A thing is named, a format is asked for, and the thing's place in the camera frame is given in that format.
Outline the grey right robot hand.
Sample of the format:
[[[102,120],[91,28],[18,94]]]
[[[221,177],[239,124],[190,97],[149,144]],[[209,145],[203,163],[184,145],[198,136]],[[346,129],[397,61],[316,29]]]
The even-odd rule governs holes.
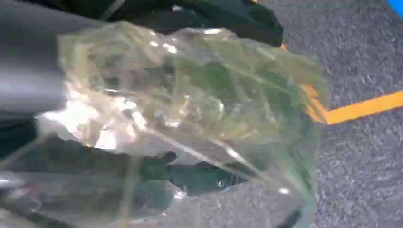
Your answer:
[[[219,48],[235,41],[227,29],[163,34],[128,23],[60,36],[67,104],[46,117],[76,140],[54,142],[47,172],[117,181],[134,162],[142,181],[170,182],[191,195],[247,182],[241,163],[214,161],[168,136],[200,139],[224,118],[224,101],[234,97],[224,91]]]

